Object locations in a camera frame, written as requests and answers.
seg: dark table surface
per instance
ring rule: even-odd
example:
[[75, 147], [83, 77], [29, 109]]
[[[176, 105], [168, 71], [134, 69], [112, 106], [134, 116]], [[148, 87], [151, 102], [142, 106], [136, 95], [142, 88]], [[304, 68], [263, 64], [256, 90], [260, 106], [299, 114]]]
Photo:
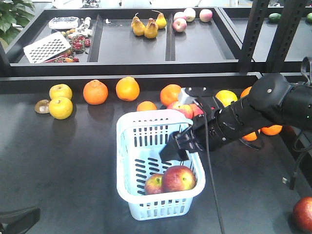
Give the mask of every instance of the dark table surface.
[[[134, 102], [112, 91], [103, 105], [85, 103], [74, 93], [74, 112], [65, 120], [34, 111], [46, 93], [0, 95], [0, 211], [41, 208], [29, 234], [220, 233], [207, 157], [201, 160], [206, 186], [179, 217], [137, 221], [116, 190], [116, 122], [159, 91], [141, 92]], [[233, 142], [211, 152], [216, 191], [226, 233], [300, 233], [290, 214], [295, 202], [311, 194], [299, 175], [290, 191], [293, 157], [280, 136], [261, 136], [256, 151]]]

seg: grater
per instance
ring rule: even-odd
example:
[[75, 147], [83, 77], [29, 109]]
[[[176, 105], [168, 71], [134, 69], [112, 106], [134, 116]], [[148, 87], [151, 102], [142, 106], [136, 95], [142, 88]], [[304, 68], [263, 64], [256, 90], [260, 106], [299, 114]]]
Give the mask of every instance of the grater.
[[41, 63], [70, 47], [71, 45], [62, 33], [56, 32], [25, 46], [23, 49], [30, 63]]

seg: black robotic arm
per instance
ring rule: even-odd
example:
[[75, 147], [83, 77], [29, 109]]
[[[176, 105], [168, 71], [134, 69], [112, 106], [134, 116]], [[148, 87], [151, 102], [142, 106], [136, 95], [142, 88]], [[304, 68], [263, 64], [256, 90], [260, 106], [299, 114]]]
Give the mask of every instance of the black robotic arm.
[[209, 139], [209, 150], [213, 151], [273, 124], [312, 130], [310, 79], [305, 83], [289, 83], [279, 73], [267, 74], [252, 86], [247, 96], [217, 111], [212, 111], [211, 107], [198, 97], [195, 102], [198, 102], [207, 114], [196, 117], [195, 124], [182, 133], [172, 133], [167, 145], [160, 152], [161, 159], [187, 160], [185, 151], [203, 150], [206, 148], [206, 137]]

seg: black cable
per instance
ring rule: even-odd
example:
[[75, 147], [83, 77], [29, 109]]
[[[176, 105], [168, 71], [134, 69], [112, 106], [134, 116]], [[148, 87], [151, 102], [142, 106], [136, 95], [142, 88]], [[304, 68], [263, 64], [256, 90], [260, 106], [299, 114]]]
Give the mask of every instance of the black cable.
[[206, 152], [207, 152], [207, 158], [208, 158], [208, 166], [209, 166], [210, 180], [211, 180], [211, 185], [212, 185], [212, 188], [213, 188], [214, 202], [215, 202], [216, 211], [217, 211], [217, 214], [218, 214], [218, 219], [219, 219], [219, 224], [220, 224], [221, 233], [222, 233], [222, 234], [225, 234], [223, 219], [222, 219], [222, 215], [221, 215], [221, 209], [220, 209], [220, 206], [219, 206], [218, 197], [217, 197], [217, 195], [216, 195], [215, 180], [214, 180], [214, 176], [213, 176], [213, 170], [212, 170], [211, 160], [210, 160], [210, 154], [209, 154], [207, 113], [206, 113], [205, 110], [202, 108], [202, 106], [201, 106], [201, 104], [200, 104], [199, 102], [197, 102], [196, 100], [194, 100], [194, 103], [195, 103], [195, 104], [203, 111], [203, 113], [204, 113], [204, 118], [205, 118], [205, 133], [206, 133]]
[[302, 136], [304, 132], [301, 131], [300, 134], [297, 136], [296, 140], [293, 143], [292, 149], [296, 152], [301, 152], [301, 154], [299, 155], [299, 157], [296, 160], [296, 163], [293, 167], [293, 171], [292, 171], [292, 177], [290, 179], [289, 182], [289, 189], [290, 190], [294, 190], [295, 184], [296, 184], [296, 180], [297, 180], [297, 171], [299, 169], [300, 163], [302, 161], [302, 159], [304, 158], [304, 156], [307, 154], [307, 152], [309, 150], [312, 150], [312, 144], [309, 147], [305, 147], [305, 148], [297, 148], [297, 143], [300, 139], [300, 137]]
[[309, 150], [312, 150], [312, 144], [310, 144], [310, 146], [305, 147], [305, 148], [297, 148], [296, 145], [300, 139], [300, 137], [302, 136], [302, 134], [304, 133], [304, 131], [301, 131], [300, 134], [297, 136], [296, 140], [293, 143], [292, 149], [296, 152], [307, 152]]
[[296, 160], [296, 163], [295, 163], [295, 166], [293, 168], [293, 171], [292, 171], [292, 177], [291, 177], [291, 180], [290, 180], [290, 183], [289, 183], [289, 189], [290, 190], [294, 190], [294, 186], [295, 186], [295, 183], [296, 183], [296, 179], [297, 179], [297, 171], [299, 169], [299, 165], [302, 161], [302, 159], [304, 158], [304, 156], [306, 155], [307, 152], [302, 152], [298, 159]]

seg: pear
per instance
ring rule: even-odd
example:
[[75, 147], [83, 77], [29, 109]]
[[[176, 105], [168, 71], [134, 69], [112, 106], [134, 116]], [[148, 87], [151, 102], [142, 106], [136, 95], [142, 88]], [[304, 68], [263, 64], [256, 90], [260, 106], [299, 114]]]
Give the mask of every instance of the pear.
[[144, 30], [144, 35], [148, 39], [153, 39], [157, 37], [158, 34], [158, 26], [155, 22], [151, 22], [148, 26], [146, 26]]
[[136, 36], [143, 36], [144, 30], [145, 25], [139, 19], [135, 19], [135, 21], [133, 22], [133, 33]]
[[137, 17], [138, 12], [135, 14], [135, 16], [132, 18], [131, 27], [133, 28], [133, 23], [135, 20], [140, 20], [139, 17]]
[[155, 26], [158, 30], [158, 24], [155, 22], [155, 20], [153, 18], [149, 18], [146, 27], [148, 28], [150, 26], [151, 23], [155, 23]]
[[167, 21], [164, 17], [164, 14], [161, 13], [160, 11], [155, 11], [155, 12], [159, 13], [156, 19], [156, 24], [158, 25], [158, 28], [159, 29], [165, 28], [167, 25]]

